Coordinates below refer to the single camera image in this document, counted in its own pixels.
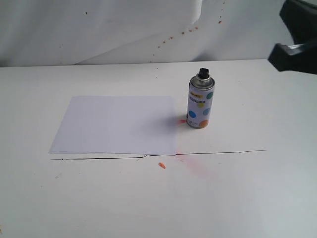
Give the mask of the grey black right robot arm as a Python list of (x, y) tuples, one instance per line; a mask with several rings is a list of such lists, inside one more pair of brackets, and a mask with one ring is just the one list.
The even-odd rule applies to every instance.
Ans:
[(284, 2), (280, 18), (293, 45), (275, 44), (268, 61), (279, 71), (317, 73), (317, 6), (303, 0)]

